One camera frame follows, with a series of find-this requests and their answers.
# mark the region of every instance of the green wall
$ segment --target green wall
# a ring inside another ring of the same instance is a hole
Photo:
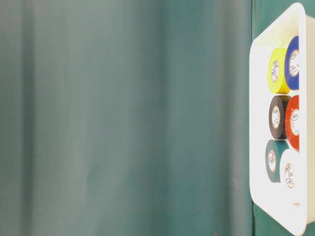
[[[254,40],[291,4],[295,2],[296,1],[293,0],[252,0],[252,39]],[[299,2],[303,4],[307,15],[315,17],[315,4],[313,0],[301,0]],[[256,236],[292,235],[258,206],[253,207],[253,212],[255,215],[254,229]],[[307,226],[307,230],[304,235],[315,235],[315,223]]]

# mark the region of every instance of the tape roll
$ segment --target tape roll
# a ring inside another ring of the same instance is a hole
[[[290,96],[277,95],[271,100],[269,107],[269,128],[275,139],[286,139],[285,112]]]
[[[303,169],[297,151],[287,149],[280,161],[280,181],[284,200],[290,203],[300,203],[302,193]]]
[[[271,182],[280,182],[280,160],[283,152],[289,146],[286,141],[269,140],[266,147],[265,163]]]
[[[295,36],[286,51],[284,73],[287,85],[292,90],[299,89],[299,36]]]
[[[268,65],[268,85],[271,93],[288,93],[290,91],[284,76],[285,48],[276,48]]]
[[[299,125],[299,95],[291,98],[285,112],[285,132],[292,147],[299,149],[300,145]]]

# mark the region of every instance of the green curtain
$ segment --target green curtain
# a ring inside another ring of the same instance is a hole
[[[0,235],[252,235],[250,0],[1,0]]]

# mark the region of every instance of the printed logo on tape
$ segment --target printed logo on tape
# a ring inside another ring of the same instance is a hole
[[[294,50],[290,55],[289,69],[291,76],[296,76],[300,70],[299,50]]]
[[[299,110],[298,109],[294,109],[294,111],[291,113],[291,130],[292,133],[295,136],[298,136],[300,134],[300,130],[299,130]]]
[[[269,164],[270,170],[274,172],[277,166],[277,159],[276,159],[276,154],[273,150],[270,150],[268,153],[268,164]]]
[[[278,76],[279,76],[279,70],[280,70],[279,62],[276,60],[272,63],[272,67],[271,67],[271,80],[272,80],[272,82],[277,81]]]
[[[291,163],[285,165],[284,176],[287,186],[293,188],[295,186],[295,171]]]
[[[274,106],[271,115],[272,126],[277,129],[280,124],[280,110],[278,106]]]

